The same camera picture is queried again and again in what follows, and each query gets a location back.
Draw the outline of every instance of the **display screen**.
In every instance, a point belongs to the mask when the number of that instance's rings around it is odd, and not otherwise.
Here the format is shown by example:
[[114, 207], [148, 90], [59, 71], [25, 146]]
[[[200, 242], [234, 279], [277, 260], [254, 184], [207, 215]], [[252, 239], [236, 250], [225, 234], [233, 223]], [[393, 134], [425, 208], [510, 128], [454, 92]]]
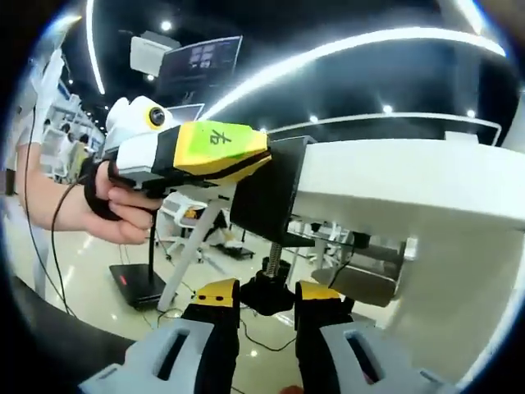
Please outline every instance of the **display screen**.
[[203, 110], [204, 104], [180, 105], [178, 107], [166, 108], [173, 116], [175, 126], [181, 125], [187, 121], [195, 121]]
[[237, 62], [242, 36], [214, 39], [167, 52], [157, 80], [157, 96], [224, 83]]

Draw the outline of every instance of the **black stand base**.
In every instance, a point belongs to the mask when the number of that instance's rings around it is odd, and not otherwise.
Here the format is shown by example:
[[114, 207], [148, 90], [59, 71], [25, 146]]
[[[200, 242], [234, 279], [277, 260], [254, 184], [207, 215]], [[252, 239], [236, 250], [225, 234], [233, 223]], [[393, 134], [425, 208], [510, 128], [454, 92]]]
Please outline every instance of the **black stand base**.
[[153, 309], [166, 283], [156, 274], [149, 278], [147, 264], [111, 265], [109, 267], [126, 302], [136, 309]]
[[215, 248], [235, 260], [253, 259], [253, 252], [246, 248], [226, 248], [224, 245], [216, 245]]

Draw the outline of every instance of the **metal table leg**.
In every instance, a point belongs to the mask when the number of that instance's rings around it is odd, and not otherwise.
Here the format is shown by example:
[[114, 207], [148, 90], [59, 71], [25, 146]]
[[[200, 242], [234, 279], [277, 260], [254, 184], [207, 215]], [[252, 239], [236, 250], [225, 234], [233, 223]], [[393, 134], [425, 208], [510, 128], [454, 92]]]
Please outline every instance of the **metal table leg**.
[[42, 298], [46, 299], [46, 273], [48, 266], [49, 243], [48, 237], [40, 227], [31, 226], [33, 229], [34, 242], [38, 253], [33, 262], [34, 291]]
[[203, 242], [206, 233], [212, 227], [213, 222], [217, 218], [222, 204], [223, 203], [220, 200], [210, 202], [204, 210], [203, 216], [197, 222], [197, 226], [195, 226], [195, 229], [191, 232], [191, 236], [189, 237], [188, 242], [186, 242], [185, 248], [180, 255], [180, 260], [175, 266], [175, 272], [167, 281], [161, 299], [158, 301], [157, 309], [161, 312], [167, 311], [170, 307], [170, 303], [175, 297], [177, 288], [182, 282], [182, 277], [186, 273], [191, 260], [194, 258], [197, 248]]
[[325, 249], [326, 249], [326, 240], [317, 238], [315, 240], [315, 246], [313, 250], [316, 256], [315, 264], [317, 265], [317, 269], [321, 269], [322, 266], [324, 265]]
[[[306, 223], [301, 222], [301, 225], [299, 227], [299, 234], [302, 236], [304, 234], [304, 228], [306, 226]], [[297, 264], [297, 257], [299, 255], [299, 247], [295, 248], [294, 250], [294, 257], [292, 258], [292, 264], [290, 265], [290, 271], [288, 272], [288, 277], [286, 278], [286, 285], [290, 287], [290, 283], [292, 282], [292, 276], [294, 275], [295, 265]]]

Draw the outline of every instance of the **black cable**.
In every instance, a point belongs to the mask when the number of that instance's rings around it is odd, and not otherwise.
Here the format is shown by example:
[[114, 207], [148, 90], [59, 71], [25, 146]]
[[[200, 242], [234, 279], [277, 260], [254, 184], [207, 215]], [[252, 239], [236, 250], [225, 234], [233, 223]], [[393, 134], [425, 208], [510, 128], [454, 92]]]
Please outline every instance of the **black cable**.
[[343, 269], [345, 269], [346, 267], [348, 267], [348, 265], [352, 262], [352, 258], [354, 257], [354, 252], [355, 252], [355, 243], [352, 245], [352, 251], [350, 252], [350, 258], [343, 265], [341, 265], [339, 268], [337, 268], [336, 274], [331, 279], [330, 285], [328, 285], [328, 288], [331, 288], [333, 286], [333, 284], [336, 282], [336, 279], [339, 276], [340, 272]]
[[151, 325], [151, 323], [146, 319], [146, 316], [142, 315], [142, 318], [143, 318], [144, 321], [149, 325], [149, 328], [151, 328], [152, 330], [155, 329], [155, 328]]
[[239, 390], [238, 388], [235, 388], [235, 387], [231, 387], [231, 389], [234, 391], [234, 392], [238, 392], [240, 394], [246, 394], [245, 392], [242, 392], [241, 390]]
[[171, 312], [171, 311], [173, 311], [173, 310], [175, 310], [176, 312], [180, 312], [180, 315], [181, 315], [181, 316], [182, 316], [182, 314], [184, 313], [184, 311], [183, 311], [182, 309], [179, 309], [179, 308], [171, 308], [171, 309], [168, 309], [168, 310], [166, 310], [166, 311], [164, 311], [164, 312], [161, 312], [161, 313], [158, 315], [158, 317], [157, 317], [157, 328], [160, 327], [161, 318], [162, 318], [163, 316], [165, 316], [168, 312]]
[[62, 207], [62, 204], [64, 204], [64, 200], [66, 199], [67, 195], [70, 194], [70, 192], [79, 184], [79, 182], [83, 181], [86, 177], [87, 177], [87, 175], [81, 176], [74, 183], [72, 183], [71, 185], [69, 185], [67, 187], [67, 189], [64, 192], [64, 194], [62, 195], [62, 197], [58, 200], [58, 205], [57, 205], [57, 208], [55, 209], [55, 213], [53, 214], [52, 221], [51, 221], [51, 250], [52, 250], [52, 256], [55, 259], [55, 266], [57, 267], [58, 279], [60, 280], [60, 288], [62, 290], [62, 298], [63, 298], [63, 301], [64, 301], [64, 305], [66, 306], [66, 310], [69, 309], [70, 311], [71, 311], [71, 308], [69, 308], [69, 306], [67, 305], [67, 302], [66, 302], [66, 291], [64, 290], [64, 283], [62, 281], [62, 271], [60, 269], [60, 265], [58, 264], [57, 248], [55, 247], [55, 225], [57, 224], [58, 213], [60, 212], [60, 208]]
[[245, 336], [249, 341], [253, 342], [255, 345], [262, 346], [264, 349], [269, 350], [269, 351], [275, 351], [275, 352], [277, 352], [277, 351], [282, 351], [282, 350], [284, 350], [286, 347], [288, 347], [289, 344], [295, 342], [295, 340], [297, 339], [297, 337], [296, 337], [296, 338], [292, 339], [291, 341], [286, 342], [283, 346], [281, 346], [281, 347], [279, 347], [279, 348], [277, 348], [277, 349], [274, 349], [274, 348], [272, 348], [272, 347], [270, 347], [270, 346], [264, 345], [263, 343], [261, 343], [261, 342], [259, 342], [259, 341], [254, 340], [250, 335], [248, 335], [248, 326], [246, 325], [246, 322], [245, 322], [243, 319], [241, 319], [240, 322], [244, 325], [244, 336]]
[[128, 264], [131, 264], [130, 255], [128, 254], [128, 247], [124, 245], [124, 251], [126, 252], [126, 258], [128, 259]]
[[161, 236], [158, 234], [157, 228], [155, 228], [155, 233], [157, 234], [158, 243], [159, 245], [164, 249], [164, 253], [167, 255], [167, 249], [166, 246], [164, 246], [164, 242], [161, 241]]
[[189, 287], [184, 281], [181, 281], [180, 282], [186, 289], [188, 289], [189, 291], [191, 291], [191, 293], [195, 296], [195, 294], [197, 294], [197, 292], [192, 289], [191, 287]]
[[121, 256], [121, 264], [122, 265], [126, 265], [126, 262], [124, 261], [124, 259], [122, 258], [122, 249], [121, 249], [121, 246], [122, 245], [118, 245], [118, 254]]
[[29, 202], [28, 202], [28, 199], [27, 199], [27, 176], [28, 176], [28, 174], [29, 174], [30, 152], [31, 152], [31, 144], [32, 144], [32, 139], [33, 139], [34, 124], [35, 124], [35, 122], [36, 122], [36, 107], [33, 108], [33, 121], [32, 121], [32, 125], [31, 125], [30, 141], [29, 141], [29, 144], [28, 144], [28, 146], [27, 146], [27, 156], [25, 157], [25, 170], [24, 170], [24, 205], [25, 205], [25, 216], [27, 217], [27, 224], [29, 225], [29, 228], [30, 228], [30, 236], [31, 236], [31, 241], [33, 242], [34, 251], [36, 252], [37, 257], [39, 258], [39, 263], [40, 263], [40, 266], [41, 266], [42, 269], [43, 269], [43, 272], [46, 274], [46, 277], [48, 278], [49, 283], [51, 283], [52, 288], [53, 288], [53, 289], [55, 290], [55, 292], [57, 293], [58, 298], [60, 298], [60, 300], [63, 302], [63, 304], [64, 304], [64, 308], [66, 308], [66, 312], [67, 312], [68, 314], [71, 312], [71, 314], [72, 314], [73, 316], [76, 317], [75, 313], [73, 313], [73, 311], [71, 310], [71, 308], [67, 305], [67, 303], [66, 303], [66, 298], [63, 296], [63, 295], [64, 295], [64, 286], [63, 286], [63, 284], [62, 284], [62, 276], [59, 275], [59, 278], [61, 278], [62, 295], [60, 294], [60, 292], [59, 292], [58, 289], [57, 289], [57, 286], [55, 286], [55, 284], [54, 284], [53, 281], [51, 280], [51, 277], [49, 276], [48, 270], [46, 269], [46, 266], [45, 266], [45, 264], [43, 263], [42, 256], [41, 256], [40, 253], [39, 253], [39, 248], [38, 248], [38, 246], [36, 245], [36, 240], [34, 239], [33, 227], [31, 226], [31, 220], [30, 220], [30, 206], [29, 206]]

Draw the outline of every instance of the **black bracket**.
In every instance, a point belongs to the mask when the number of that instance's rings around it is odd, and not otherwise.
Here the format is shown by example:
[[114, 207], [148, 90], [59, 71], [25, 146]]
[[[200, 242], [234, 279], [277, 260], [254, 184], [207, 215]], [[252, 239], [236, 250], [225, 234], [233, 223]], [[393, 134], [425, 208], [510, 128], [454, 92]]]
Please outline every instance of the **black bracket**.
[[237, 184], [230, 220], [283, 247], [309, 247], [314, 241], [288, 232], [304, 154], [312, 137], [272, 141], [272, 160]]

